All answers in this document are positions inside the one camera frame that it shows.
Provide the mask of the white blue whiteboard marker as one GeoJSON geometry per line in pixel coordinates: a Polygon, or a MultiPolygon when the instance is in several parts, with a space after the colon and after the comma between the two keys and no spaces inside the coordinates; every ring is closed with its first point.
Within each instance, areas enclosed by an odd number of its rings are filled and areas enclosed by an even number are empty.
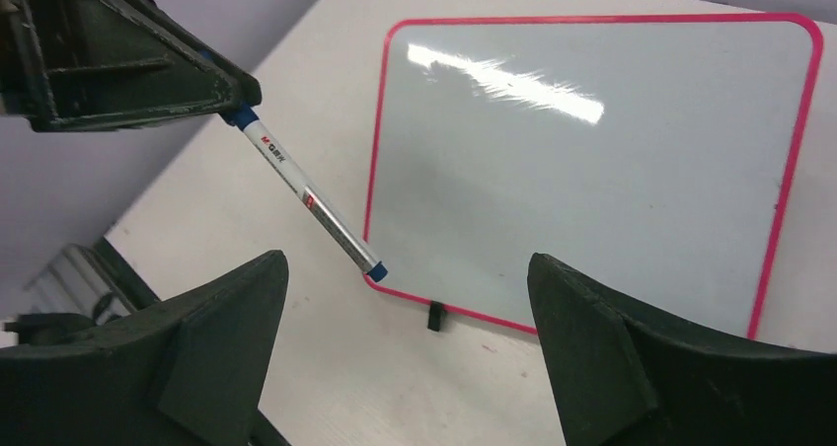
{"type": "Polygon", "coordinates": [[[235,110],[222,112],[220,116],[248,138],[364,275],[379,282],[388,274],[383,261],[342,221],[340,213],[324,198],[250,106],[241,105],[235,110]]]}

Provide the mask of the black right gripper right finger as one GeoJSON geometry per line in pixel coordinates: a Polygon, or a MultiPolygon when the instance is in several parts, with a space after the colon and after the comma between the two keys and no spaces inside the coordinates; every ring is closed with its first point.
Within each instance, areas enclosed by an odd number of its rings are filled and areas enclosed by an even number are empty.
{"type": "Polygon", "coordinates": [[[832,445],[836,357],[726,334],[546,254],[527,286],[569,445],[832,445]]]}

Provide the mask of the pink framed whiteboard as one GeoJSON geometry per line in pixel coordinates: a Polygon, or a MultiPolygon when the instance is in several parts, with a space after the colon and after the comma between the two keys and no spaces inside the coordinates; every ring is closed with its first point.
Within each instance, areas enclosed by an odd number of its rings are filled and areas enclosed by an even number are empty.
{"type": "Polygon", "coordinates": [[[533,332],[535,253],[755,337],[823,53],[798,14],[404,20],[364,236],[375,289],[533,332]]]}

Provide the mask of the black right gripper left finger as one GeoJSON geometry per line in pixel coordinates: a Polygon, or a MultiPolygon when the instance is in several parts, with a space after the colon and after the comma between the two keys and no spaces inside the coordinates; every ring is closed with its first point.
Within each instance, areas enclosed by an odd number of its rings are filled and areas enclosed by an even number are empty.
{"type": "Polygon", "coordinates": [[[281,445],[259,410],[289,270],[271,250],[102,325],[69,313],[5,325],[5,445],[281,445]]]}

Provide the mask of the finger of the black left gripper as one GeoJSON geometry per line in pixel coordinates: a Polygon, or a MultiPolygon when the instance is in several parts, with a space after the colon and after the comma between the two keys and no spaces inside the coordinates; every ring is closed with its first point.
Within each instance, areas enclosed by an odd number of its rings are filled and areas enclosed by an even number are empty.
{"type": "Polygon", "coordinates": [[[154,0],[1,0],[1,112],[36,132],[236,112],[259,81],[154,0]]]}

